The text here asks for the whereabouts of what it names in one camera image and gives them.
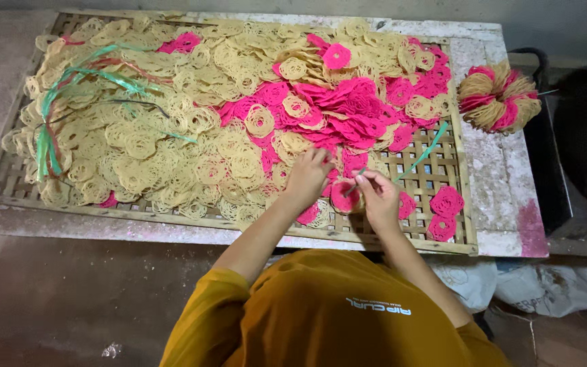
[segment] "plastic sack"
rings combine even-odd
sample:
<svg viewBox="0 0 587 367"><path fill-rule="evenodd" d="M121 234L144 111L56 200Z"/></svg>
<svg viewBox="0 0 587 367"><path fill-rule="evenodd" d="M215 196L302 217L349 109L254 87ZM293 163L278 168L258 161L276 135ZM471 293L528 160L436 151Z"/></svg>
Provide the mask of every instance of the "plastic sack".
<svg viewBox="0 0 587 367"><path fill-rule="evenodd" d="M587 310L587 265L499 261L495 297L528 313L563 317Z"/></svg>
<svg viewBox="0 0 587 367"><path fill-rule="evenodd" d="M483 257L432 255L423 257L443 283L459 294L470 313L484 311L495 291L495 260Z"/></svg>

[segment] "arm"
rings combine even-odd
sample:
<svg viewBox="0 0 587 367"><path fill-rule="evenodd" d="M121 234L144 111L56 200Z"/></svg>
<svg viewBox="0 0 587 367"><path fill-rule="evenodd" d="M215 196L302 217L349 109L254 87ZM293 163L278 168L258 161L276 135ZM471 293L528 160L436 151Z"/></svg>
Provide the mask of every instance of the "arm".
<svg viewBox="0 0 587 367"><path fill-rule="evenodd" d="M366 171L356 176L355 181L366 200L366 215L381 240L391 267L429 296L455 328L472 321L472 316L452 290L436 276L400 229L397 186L377 171Z"/></svg>
<svg viewBox="0 0 587 367"><path fill-rule="evenodd" d="M269 255L300 213L316 202L327 186L327 173L334 165L325 163L327 150L309 149L298 156L286 190L212 266L233 270L252 285Z"/></svg>

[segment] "mustard yellow shirt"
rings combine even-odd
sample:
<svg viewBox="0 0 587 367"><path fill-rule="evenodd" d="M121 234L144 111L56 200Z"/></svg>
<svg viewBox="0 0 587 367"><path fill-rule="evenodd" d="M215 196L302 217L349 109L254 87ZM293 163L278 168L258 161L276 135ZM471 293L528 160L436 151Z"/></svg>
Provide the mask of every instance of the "mustard yellow shirt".
<svg viewBox="0 0 587 367"><path fill-rule="evenodd" d="M210 270L196 284L160 366L509 366L471 322L354 251L303 250L252 288Z"/></svg>

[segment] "green plastic string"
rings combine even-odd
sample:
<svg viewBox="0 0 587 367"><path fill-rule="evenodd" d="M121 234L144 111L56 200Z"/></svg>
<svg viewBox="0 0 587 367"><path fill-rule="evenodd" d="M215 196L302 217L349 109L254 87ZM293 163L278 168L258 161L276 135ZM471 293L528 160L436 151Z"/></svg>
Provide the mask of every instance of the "green plastic string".
<svg viewBox="0 0 587 367"><path fill-rule="evenodd" d="M48 142L49 142L49 133L47 133L47 128L46 126L42 126L40 128L40 133L38 135L38 141L37 141L37 152L36 152L36 157L38 160L38 176L37 176L37 180L39 182L42 182L43 178L49 174L49 170L47 168L47 149L49 148L48 146Z"/></svg>
<svg viewBox="0 0 587 367"><path fill-rule="evenodd" d="M362 168L361 170L359 170L359 172L355 175L355 176L359 176L360 174L363 174L364 171L366 171L366 167ZM349 188L345 194L343 194L343 197L348 197L348 195L350 195L350 193L357 188L357 184L355 183L351 188Z"/></svg>
<svg viewBox="0 0 587 367"><path fill-rule="evenodd" d="M136 115L136 114L135 114L135 112L132 110L132 108L128 106L128 104L127 104L127 103L122 103L121 105L122 105L122 106L124 106L124 107L126 107L126 110L128 110L128 111L130 112L130 114L131 114L131 115L132 115L134 118L137 118L137 115ZM146 124L146 123L145 123L144 125L146 125L146 126L150 127L151 129L155 129L153 126L149 126L149 125L148 125L148 124ZM188 138L188 137L184 137L183 135L178 135L178 134L175 134L175 133L169 133L168 131L160 131L160 132L161 132L162 134L167 134L167 135L169 135L170 137L174 137L174 138L178 138L178 139L183 139L183 140L187 140L188 142L191 142L191 143L198 144L198 141L196 141L195 139Z"/></svg>
<svg viewBox="0 0 587 367"><path fill-rule="evenodd" d="M69 86L75 85L78 82L80 82L88 74L95 74L95 75L99 75L105 79L108 79L111 82L116 83L116 84L126 88L126 92L128 92L129 94L136 93L136 94L147 96L148 93L146 92L146 89L159 90L159 88L157 86L143 86L143 85L137 83L136 81L129 79L129 78L126 78L124 76L121 76L119 74L114 74L114 73L104 72L104 71L94 70L94 69L86 69L86 68L81 67L81 65L84 65L84 64L100 57L101 55L104 55L104 54L107 54L111 51L117 50L118 48L127 48L129 50L135 50L135 51L146 51L143 48L138 48L138 47L128 46L128 45L109 45L109 46L105 46L105 47L98 49L93 54L86 57L86 59L84 59L83 61L78 63L77 66L66 68L63 71L63 74L61 75L60 79L56 80L53 83L52 87L49 88L49 90L45 94L45 97L40 102L40 111L42 113L42 120L45 121L45 123L48 122L47 116L49 116L49 113L51 112L51 105L52 105L53 101L58 97L58 95L62 91L64 91L66 88L68 88ZM60 168L60 163L58 162L58 159L56 157L57 147L53 146L53 141L52 141L51 137L49 136L49 133L46 129L46 126L43 126L40 128L40 134L38 135L38 139L37 139L37 146L38 146L38 148L37 148L37 163L38 163L37 180L39 182L41 182L44 179L44 177L49 173L49 168L47 167L47 161L46 161L47 153L49 153L49 161L50 161L53 173L56 175L60 175L62 173L62 169Z"/></svg>
<svg viewBox="0 0 587 367"><path fill-rule="evenodd" d="M168 133L166 131L160 131L160 132L162 134L167 134L167 135L169 135L171 137L174 137L174 138L183 139L183 140L187 140L188 142L192 142L192 143L198 144L198 142L195 139L184 137L183 135L178 135L178 134L174 134L174 133Z"/></svg>
<svg viewBox="0 0 587 367"><path fill-rule="evenodd" d="M427 158L429 153L431 153L432 149L434 149L434 147L436 146L436 143L438 143L438 138L440 138L441 135L443 135L443 133L445 132L445 129L447 129L447 121L443 121L441 128L438 129L438 132L436 133L436 137L434 137L434 140L432 140L432 144L430 144L430 146L428 146L427 149L425 149L423 154L420 154L418 160L414 162L412 166L407 169L407 171L404 171L400 176L398 176L398 178L394 179L393 182L399 181L401 178L407 175L407 173L411 172L418 165L418 163L420 163L423 159Z"/></svg>

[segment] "tied cracker bundle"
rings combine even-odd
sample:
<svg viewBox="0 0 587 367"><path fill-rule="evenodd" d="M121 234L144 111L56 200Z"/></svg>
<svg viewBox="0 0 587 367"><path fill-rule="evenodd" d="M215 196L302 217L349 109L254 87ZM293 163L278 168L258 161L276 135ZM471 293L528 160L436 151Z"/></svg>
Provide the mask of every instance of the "tied cracker bundle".
<svg viewBox="0 0 587 367"><path fill-rule="evenodd" d="M458 93L463 120L490 132L515 133L541 108L535 83L507 63L470 68Z"/></svg>

